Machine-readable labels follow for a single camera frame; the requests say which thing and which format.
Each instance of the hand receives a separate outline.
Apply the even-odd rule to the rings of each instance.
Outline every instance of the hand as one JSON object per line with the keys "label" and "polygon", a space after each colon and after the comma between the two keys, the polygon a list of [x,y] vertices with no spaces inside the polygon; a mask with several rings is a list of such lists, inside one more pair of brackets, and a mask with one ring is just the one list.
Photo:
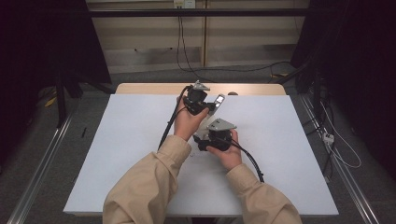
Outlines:
{"label": "hand", "polygon": [[[238,142],[238,132],[234,129],[230,130],[233,142]],[[235,166],[242,164],[241,149],[230,146],[226,151],[220,151],[215,147],[206,147],[210,153],[220,158],[221,164],[231,171]]]}
{"label": "hand", "polygon": [[192,115],[187,107],[184,105],[183,98],[178,99],[177,116],[175,119],[174,135],[189,141],[191,136],[198,130],[201,121],[206,118],[209,108],[205,108],[201,113]]}

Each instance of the silver metal part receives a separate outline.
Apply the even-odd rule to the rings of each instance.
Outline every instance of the silver metal part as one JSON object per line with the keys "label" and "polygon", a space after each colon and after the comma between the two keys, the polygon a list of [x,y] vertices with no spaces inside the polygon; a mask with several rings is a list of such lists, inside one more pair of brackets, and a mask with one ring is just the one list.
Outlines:
{"label": "silver metal part", "polygon": [[224,119],[215,119],[215,121],[207,125],[208,130],[215,132],[231,130],[235,128],[236,126],[234,124],[231,124],[230,122]]}
{"label": "silver metal part", "polygon": [[[309,97],[301,95],[301,100],[303,102],[306,112],[308,113],[309,117],[313,120],[314,126],[318,128],[319,124],[318,121],[315,119],[315,115],[313,113],[313,105],[309,100]],[[323,135],[323,132],[320,129],[318,129],[318,135],[319,138],[321,138],[321,136]],[[330,145],[325,144],[325,146],[328,152],[330,153],[331,150]],[[337,147],[334,148],[334,152],[337,153],[338,156],[341,158],[341,155],[339,154]],[[341,176],[341,179],[344,181],[344,184],[347,190],[349,191],[349,194],[353,202],[355,203],[356,207],[361,213],[361,217],[363,218],[364,223],[367,224],[380,223],[380,221],[376,217],[373,207],[370,205],[369,200],[364,195],[363,191],[361,190],[361,187],[358,185],[358,182],[355,180],[352,173],[349,171],[348,167],[345,164],[343,164],[341,161],[337,160],[337,158],[334,157],[334,154],[332,154],[332,162],[336,170],[338,171],[338,174]]]}
{"label": "silver metal part", "polygon": [[206,85],[202,84],[199,80],[197,80],[194,85],[192,86],[193,90],[196,91],[210,91],[210,88],[208,88]]}
{"label": "silver metal part", "polygon": [[214,102],[216,104],[215,109],[213,111],[209,111],[208,115],[210,116],[214,115],[216,111],[219,109],[220,105],[223,103],[224,99],[225,99],[225,95],[219,94],[218,98],[216,98]]}
{"label": "silver metal part", "polygon": [[68,117],[64,121],[64,124],[61,128],[55,131],[54,136],[52,137],[51,142],[47,148],[47,151],[44,157],[41,159],[40,164],[38,165],[37,169],[35,170],[35,174],[33,175],[32,179],[30,180],[27,188],[25,189],[24,193],[22,194],[20,200],[17,203],[14,211],[11,214],[7,224],[22,224],[24,223],[30,208],[35,201],[35,196],[37,195],[38,191],[40,190],[41,184],[44,181],[44,178],[50,168],[50,165],[60,147],[64,136],[69,128],[71,119],[73,115],[76,113],[78,108],[78,103],[75,104],[71,112],[69,113]]}

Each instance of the person's left hand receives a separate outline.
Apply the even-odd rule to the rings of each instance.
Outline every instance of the person's left hand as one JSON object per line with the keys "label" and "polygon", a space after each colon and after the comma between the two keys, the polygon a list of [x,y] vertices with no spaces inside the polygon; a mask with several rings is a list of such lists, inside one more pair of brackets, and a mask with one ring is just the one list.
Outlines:
{"label": "person's left hand", "polygon": [[206,117],[209,108],[205,108],[201,113],[192,115],[184,105],[183,98],[178,99],[177,116],[175,119],[174,135],[189,141],[191,136],[198,130],[201,121]]}

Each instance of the cuff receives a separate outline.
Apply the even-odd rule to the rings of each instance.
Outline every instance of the cuff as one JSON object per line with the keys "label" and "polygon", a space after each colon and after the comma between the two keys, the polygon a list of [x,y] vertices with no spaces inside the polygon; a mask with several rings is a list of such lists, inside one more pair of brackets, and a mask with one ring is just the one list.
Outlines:
{"label": "cuff", "polygon": [[168,135],[158,153],[168,156],[175,164],[181,164],[189,157],[191,146],[181,137],[176,135]]}
{"label": "cuff", "polygon": [[236,193],[243,192],[257,183],[260,184],[257,176],[244,163],[235,166],[226,176]]}

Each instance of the white cable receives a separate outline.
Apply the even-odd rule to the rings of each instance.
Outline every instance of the white cable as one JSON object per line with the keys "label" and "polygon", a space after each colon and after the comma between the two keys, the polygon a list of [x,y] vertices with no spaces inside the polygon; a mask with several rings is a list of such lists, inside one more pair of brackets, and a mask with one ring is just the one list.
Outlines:
{"label": "white cable", "polygon": [[[329,120],[330,125],[332,125],[332,121],[330,119],[329,114],[327,113],[326,107],[324,107],[323,103],[320,102],[321,106],[324,109],[324,113],[326,114],[327,119]],[[339,161],[341,161],[343,164],[345,164],[346,166],[349,166],[351,168],[359,168],[361,167],[361,158],[359,157],[358,153],[355,151],[355,149],[353,149],[353,147],[341,136],[341,134],[339,132],[337,132],[337,130],[335,130],[335,127],[332,125],[332,129],[335,131],[335,133],[346,143],[347,146],[349,146],[349,148],[352,150],[352,152],[356,155],[356,157],[359,160],[359,165],[351,165],[349,163],[347,163],[346,161],[344,161],[340,155],[338,155],[339,153],[336,153],[332,150],[332,147],[328,144],[330,151],[334,154],[335,158],[337,158]]]}

